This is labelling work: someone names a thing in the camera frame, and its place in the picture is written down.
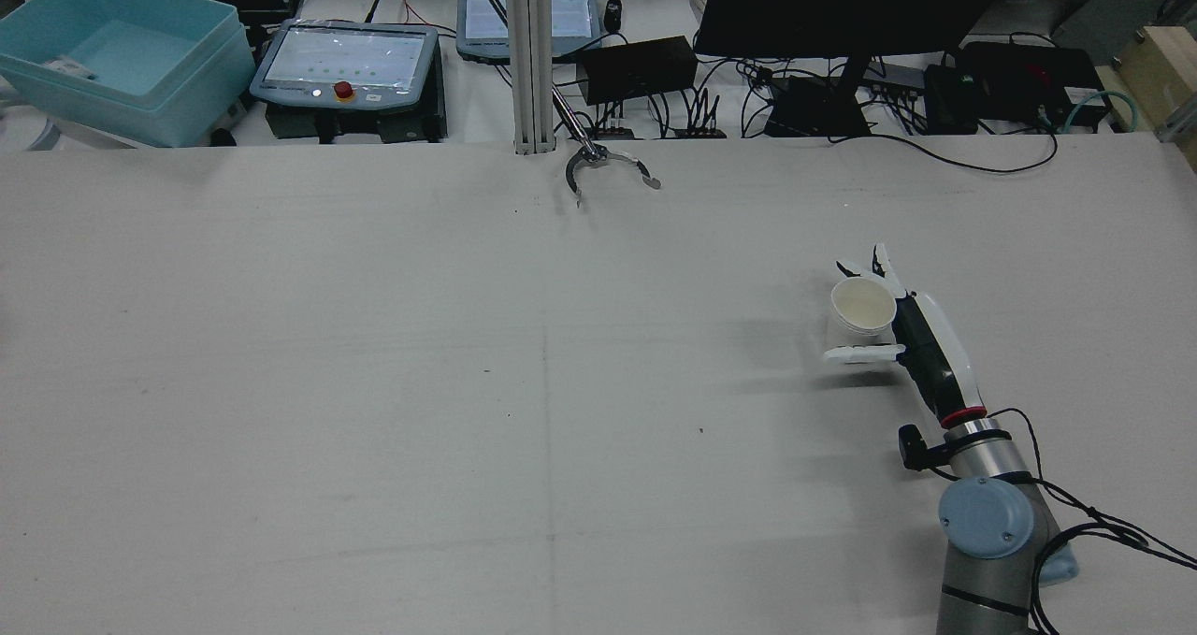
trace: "red emergency stop button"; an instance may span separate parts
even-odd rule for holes
[[[356,95],[353,92],[353,85],[350,81],[336,81],[333,84],[333,95],[341,102],[348,102],[353,99]]]

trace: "metal rod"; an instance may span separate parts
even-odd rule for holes
[[[504,25],[508,25],[508,10],[504,7],[503,2],[499,0],[487,0],[491,2],[491,7],[498,13],[499,19],[503,20]],[[582,121],[573,114],[573,108],[570,107],[569,101],[561,95],[561,91],[557,89],[557,84],[551,84],[553,89],[553,107],[557,109],[557,115],[560,116],[561,122],[570,131],[570,137],[582,143],[582,150],[587,153],[587,157],[597,159],[602,157],[598,147],[595,145],[590,135],[587,134],[585,128],[582,127]]]

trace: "computer monitor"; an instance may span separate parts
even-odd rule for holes
[[[873,56],[953,49],[992,1],[707,0],[694,52],[753,59],[846,58],[839,84],[824,101],[846,110],[850,102],[855,107],[856,89]]]

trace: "red ring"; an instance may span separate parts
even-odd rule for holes
[[[948,413],[948,417],[946,417],[946,418],[943,418],[943,419],[940,421],[940,427],[942,427],[943,429],[949,429],[952,427],[955,427],[955,425],[960,424],[958,422],[953,422],[955,419],[959,419],[959,418],[966,417],[966,416],[976,416],[976,417],[968,417],[967,419],[961,421],[961,422],[970,422],[970,419],[980,419],[980,418],[985,417],[988,413],[989,413],[989,411],[985,410],[985,406],[968,406],[967,409],[960,409],[959,411],[956,411],[954,413]]]

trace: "black box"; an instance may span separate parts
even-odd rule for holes
[[[698,58],[680,36],[578,53],[578,87],[587,104],[685,90],[697,73]]]
[[[1093,61],[1083,50],[1019,43],[974,41],[964,47],[956,67],[977,85],[977,115],[1040,123],[1040,109],[1059,126],[1073,107],[1104,90]],[[1074,126],[1096,126],[1110,101],[1095,98],[1077,111]]]
[[[960,69],[930,65],[924,72],[928,134],[976,134],[977,85]]]

